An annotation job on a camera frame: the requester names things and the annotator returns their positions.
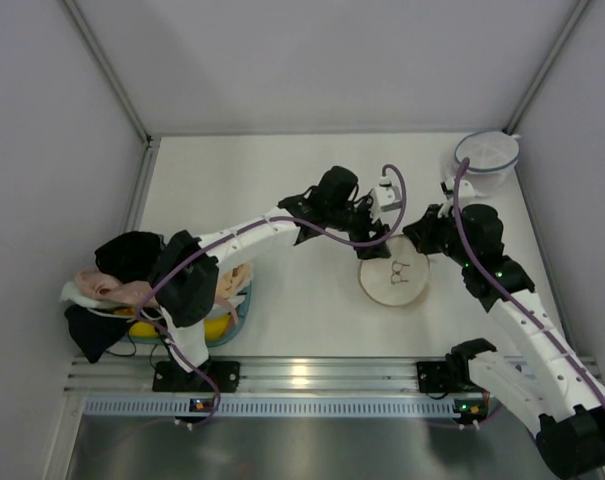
ventilation grille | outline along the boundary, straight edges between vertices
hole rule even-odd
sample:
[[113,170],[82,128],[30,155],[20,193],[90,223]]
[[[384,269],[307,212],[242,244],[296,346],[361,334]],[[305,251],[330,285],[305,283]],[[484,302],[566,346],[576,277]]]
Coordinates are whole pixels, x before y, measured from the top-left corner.
[[[89,397],[85,415],[200,416],[197,398]],[[223,398],[221,417],[452,418],[453,400],[352,398]]]

white cloth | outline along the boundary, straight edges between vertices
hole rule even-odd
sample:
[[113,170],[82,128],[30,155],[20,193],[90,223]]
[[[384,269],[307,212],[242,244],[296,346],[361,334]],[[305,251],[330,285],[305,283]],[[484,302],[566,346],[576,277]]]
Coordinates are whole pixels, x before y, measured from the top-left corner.
[[[227,298],[227,300],[231,305],[233,305],[233,308],[238,308],[242,302],[244,302],[245,298],[246,295],[236,295],[235,297]],[[228,306],[218,305],[216,303],[213,305],[213,308],[207,314],[206,318],[220,318],[222,315],[226,315],[229,312],[230,310]]]
[[82,292],[75,282],[66,282],[64,284],[64,287],[62,287],[62,293],[60,294],[60,301],[71,301],[84,308],[97,308],[100,310],[111,310],[113,308],[122,306],[121,303],[109,302],[106,300],[95,300],[93,298],[85,297],[82,295]]

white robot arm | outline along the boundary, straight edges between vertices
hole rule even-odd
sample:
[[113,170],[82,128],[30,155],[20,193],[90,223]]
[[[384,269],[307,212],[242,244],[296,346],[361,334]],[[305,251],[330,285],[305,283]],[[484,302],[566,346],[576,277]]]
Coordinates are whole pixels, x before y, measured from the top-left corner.
[[[201,320],[213,305],[218,275],[261,253],[298,245],[320,233],[331,236],[325,229],[333,228],[348,232],[350,242],[333,238],[353,246],[358,258],[388,258],[384,239],[398,223],[390,232],[379,215],[401,208],[402,217],[406,192],[401,177],[400,185],[402,194],[383,177],[369,194],[355,200],[357,177],[333,167],[318,186],[282,200],[262,217],[199,238],[186,231],[176,234],[150,277],[167,320],[167,337],[178,347],[175,361],[191,371],[189,363],[198,366],[208,359]],[[451,188],[452,182],[443,184],[447,195]],[[462,200],[473,197],[468,182],[460,182],[459,192]],[[546,464],[562,479],[605,465],[605,387],[587,372],[548,318],[524,269],[503,254],[497,212],[481,204],[461,212],[460,221],[479,257],[474,260],[490,272],[483,274],[470,261],[451,204],[429,206],[403,233],[419,252],[443,253],[462,266],[467,290],[506,330],[535,379],[514,369],[488,341],[476,339],[447,354],[448,369],[439,383],[446,384],[447,391],[481,387],[491,392],[527,427]],[[499,289],[487,275],[497,280]]]
[[[459,198],[472,198],[472,187],[463,182]],[[447,195],[451,187],[442,185]],[[443,253],[462,267],[469,293],[504,328],[535,376],[516,370],[487,340],[475,339],[453,347],[434,383],[444,391],[489,391],[527,427],[551,471],[573,478],[605,465],[605,387],[555,327],[524,269],[503,254],[502,231],[493,208],[470,205],[455,218],[451,202],[429,206],[403,229],[419,252]]]
[[[378,186],[355,199],[351,197],[357,193],[357,182],[350,171],[333,167],[317,186],[282,200],[265,215],[197,239],[185,231],[171,239],[151,274],[153,286],[189,254],[206,250],[205,257],[176,275],[157,295],[172,342],[191,364],[199,366],[209,358],[201,320],[213,304],[218,276],[274,248],[299,245],[319,235],[317,226],[348,232],[352,242],[345,243],[352,245],[373,244],[389,233],[380,215],[401,207],[400,189],[384,175]],[[384,242],[354,248],[360,259],[390,255]],[[175,360],[184,370],[192,370],[179,357]]]

eyeglasses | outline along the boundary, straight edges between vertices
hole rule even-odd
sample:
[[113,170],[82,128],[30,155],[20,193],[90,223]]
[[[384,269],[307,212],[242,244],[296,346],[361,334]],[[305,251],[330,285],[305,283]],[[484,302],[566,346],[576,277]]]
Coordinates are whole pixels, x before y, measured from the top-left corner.
[[397,285],[398,283],[409,283],[408,280],[402,278],[402,269],[404,267],[410,267],[408,263],[401,263],[397,260],[393,260],[391,264],[391,285]]

blue basket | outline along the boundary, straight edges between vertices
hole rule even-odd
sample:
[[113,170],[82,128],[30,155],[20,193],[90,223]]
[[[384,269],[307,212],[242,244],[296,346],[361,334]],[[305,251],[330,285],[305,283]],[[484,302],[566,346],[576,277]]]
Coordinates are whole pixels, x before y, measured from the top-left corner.
[[[218,340],[214,340],[212,342],[206,342],[206,346],[209,348],[221,347],[222,345],[229,343],[231,340],[235,338],[235,336],[240,333],[242,327],[246,323],[246,317],[249,314],[249,307],[251,306],[251,284],[249,284],[245,289],[243,289],[239,295],[244,295],[246,298],[244,301],[238,306],[238,325],[224,335],[222,338]],[[131,337],[131,340],[134,343],[146,344],[146,345],[162,345],[162,341],[159,338],[144,338],[144,337]],[[120,340],[121,342],[128,342],[127,338]]]

